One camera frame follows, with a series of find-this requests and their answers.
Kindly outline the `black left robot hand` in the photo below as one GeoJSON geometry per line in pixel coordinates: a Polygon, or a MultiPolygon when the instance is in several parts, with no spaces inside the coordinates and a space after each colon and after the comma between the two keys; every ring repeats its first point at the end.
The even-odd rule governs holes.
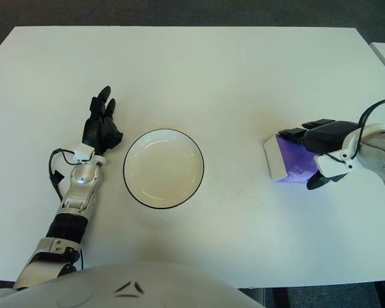
{"type": "Polygon", "coordinates": [[[106,86],[90,103],[90,117],[86,120],[82,143],[94,148],[96,155],[103,155],[106,150],[112,150],[123,139],[113,120],[116,101],[107,101],[111,93],[110,86],[106,86]]]}

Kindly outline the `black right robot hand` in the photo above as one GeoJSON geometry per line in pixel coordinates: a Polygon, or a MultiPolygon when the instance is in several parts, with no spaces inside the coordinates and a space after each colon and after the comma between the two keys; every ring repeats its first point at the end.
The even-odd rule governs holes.
{"type": "Polygon", "coordinates": [[[340,181],[345,175],[323,176],[314,158],[340,150],[345,137],[356,129],[357,123],[320,119],[279,131],[276,138],[286,168],[286,177],[280,181],[305,184],[308,190],[340,181]]]}

